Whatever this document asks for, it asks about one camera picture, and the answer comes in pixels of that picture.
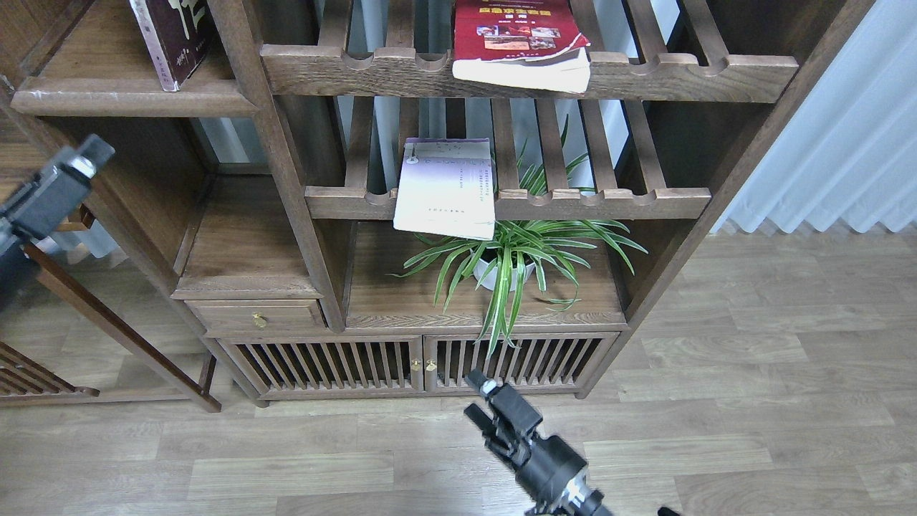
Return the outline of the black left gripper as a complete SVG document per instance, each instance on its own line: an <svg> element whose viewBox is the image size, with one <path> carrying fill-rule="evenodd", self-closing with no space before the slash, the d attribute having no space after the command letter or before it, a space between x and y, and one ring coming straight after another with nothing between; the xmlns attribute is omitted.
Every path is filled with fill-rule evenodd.
<svg viewBox="0 0 917 516"><path fill-rule="evenodd" d="M76 148L62 147L2 205L1 310L37 276L25 252L32 239L46 238L88 197L92 177L115 155L115 148L91 134Z"/></svg>

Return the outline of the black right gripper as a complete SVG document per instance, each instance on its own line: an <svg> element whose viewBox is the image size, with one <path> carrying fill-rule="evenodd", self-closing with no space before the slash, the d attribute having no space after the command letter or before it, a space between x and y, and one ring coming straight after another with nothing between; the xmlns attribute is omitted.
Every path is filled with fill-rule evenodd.
<svg viewBox="0 0 917 516"><path fill-rule="evenodd" d="M492 411L471 403L463 411L484 445L507 467L536 505L527 515L612 515L603 493L587 485L587 461L563 438L535 435L541 414L509 384L498 385L477 369L465 376Z"/></svg>

